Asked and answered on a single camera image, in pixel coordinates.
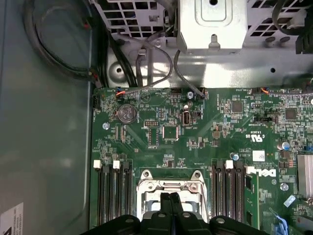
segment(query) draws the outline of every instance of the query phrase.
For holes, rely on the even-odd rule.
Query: warning label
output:
[[[0,235],[23,235],[23,202],[1,214]]]

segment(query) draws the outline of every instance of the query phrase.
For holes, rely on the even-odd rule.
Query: cable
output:
[[[109,87],[107,66],[108,66],[108,48],[109,48],[109,39],[106,31],[106,27],[100,20],[98,26],[98,70],[99,70],[99,79],[103,87]]]
[[[313,92],[307,92],[307,93],[280,93],[280,92],[271,92],[266,91],[264,88],[261,88],[261,91],[263,91],[267,95],[279,95],[279,96],[307,96],[307,95],[313,95]]]
[[[186,85],[192,89],[195,93],[197,93],[198,95],[200,95],[201,97],[204,96],[204,94],[197,88],[195,87],[193,84],[191,84],[179,71],[178,69],[178,58],[179,58],[179,54],[180,54],[180,50],[177,50],[175,57],[174,57],[174,69],[175,72],[177,73],[178,77],[184,82],[186,83]]]
[[[80,67],[75,67],[75,66],[71,66],[69,64],[67,64],[65,61],[63,61],[59,56],[57,56],[52,50],[50,50],[48,48],[48,46],[44,43],[43,38],[42,38],[42,24],[45,21],[45,19],[54,11],[57,10],[73,10],[73,12],[75,13],[76,16],[78,16],[78,19],[82,21],[82,26],[84,26],[84,22],[81,18],[80,15],[80,11],[78,9],[76,9],[74,6],[70,5],[70,4],[63,4],[63,5],[54,5],[52,7],[50,7],[49,9],[47,9],[36,21],[35,23],[35,30],[38,36],[38,39],[41,43],[41,45],[43,46],[43,48],[55,59],[57,60],[60,64],[62,64],[64,67],[66,67],[69,70],[73,70],[76,72],[88,72],[89,69],[86,68],[80,68]]]
[[[177,8],[177,4],[175,4],[177,1],[170,1],[170,0],[155,0],[158,4],[163,6],[165,10],[167,10],[168,18],[170,24],[174,24],[174,18],[175,18],[175,9]]]
[[[146,42],[152,42],[155,39],[161,38],[165,36],[165,31],[159,31],[152,34],[150,37],[146,39]],[[143,86],[143,78],[141,73],[141,61],[145,58],[144,55],[138,55],[136,59],[136,77],[137,77],[137,83],[139,87]]]
[[[117,58],[118,63],[120,64],[126,76],[129,87],[137,87],[138,85],[136,82],[136,77],[134,75],[134,71],[132,69],[131,64],[127,60],[126,56],[124,55],[121,48],[119,47],[117,42],[114,40],[110,32],[108,32],[108,37],[109,37],[110,46]]]
[[[275,27],[278,28],[282,33],[287,34],[287,35],[298,36],[304,32],[304,27],[286,29],[286,28],[282,28],[278,23],[278,16],[287,1],[288,0],[278,0],[277,4],[275,5],[273,9],[272,20],[273,20]]]
[[[53,70],[59,71],[66,76],[71,76],[75,79],[95,82],[98,75],[90,69],[86,72],[80,72],[75,70],[76,67],[71,67],[51,52],[41,42],[39,35],[37,34],[36,26],[34,24],[33,12],[35,9],[35,0],[25,0],[23,4],[23,24],[28,36],[28,39],[35,50],[35,52],[45,61]]]
[[[265,90],[263,87],[261,87],[261,91],[263,91],[265,94],[269,94],[269,92]]]
[[[137,91],[141,91],[143,89],[146,89],[146,88],[150,88],[150,87],[153,87],[154,85],[158,84],[158,83],[161,83],[161,82],[164,82],[166,81],[172,74],[173,72],[173,62],[172,62],[172,58],[162,49],[158,48],[157,46],[154,46],[146,41],[142,41],[142,40],[139,40],[137,38],[131,38],[131,37],[128,37],[126,35],[122,35],[122,34],[117,34],[117,37],[122,39],[122,40],[125,40],[125,41],[134,41],[134,42],[137,42],[137,43],[140,43],[142,45],[144,45],[145,47],[148,47],[148,48],[155,48],[157,49],[158,51],[160,51],[162,54],[164,54],[166,56],[166,58],[168,59],[168,62],[170,64],[170,70],[169,72],[167,73],[167,75],[158,80],[158,81],[155,81],[147,86],[143,86],[143,87],[139,87],[138,89],[134,89],[134,90],[131,90],[131,91],[126,91],[125,94],[129,94],[129,93],[133,93],[133,92],[137,92]]]

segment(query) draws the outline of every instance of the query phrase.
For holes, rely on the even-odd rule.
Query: orange wire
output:
[[[269,94],[268,91],[266,91],[264,88],[261,87],[261,91],[263,91],[265,94]]]
[[[120,95],[120,94],[124,94],[124,93],[125,93],[125,91],[118,92],[118,93],[116,93],[116,96],[118,96],[118,95]]]

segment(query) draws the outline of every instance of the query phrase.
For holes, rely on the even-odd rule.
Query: sticker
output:
[[[23,202],[1,214],[0,235],[23,235]]]
[[[284,202],[285,207],[289,207],[295,201],[295,196],[291,195],[287,200]]]
[[[264,150],[252,151],[252,159],[254,162],[265,162],[265,151]]]

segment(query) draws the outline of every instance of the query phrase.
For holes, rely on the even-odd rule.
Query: motherboard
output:
[[[260,89],[103,88],[93,95],[90,228],[178,192],[204,221],[269,234],[313,217],[313,96]]]

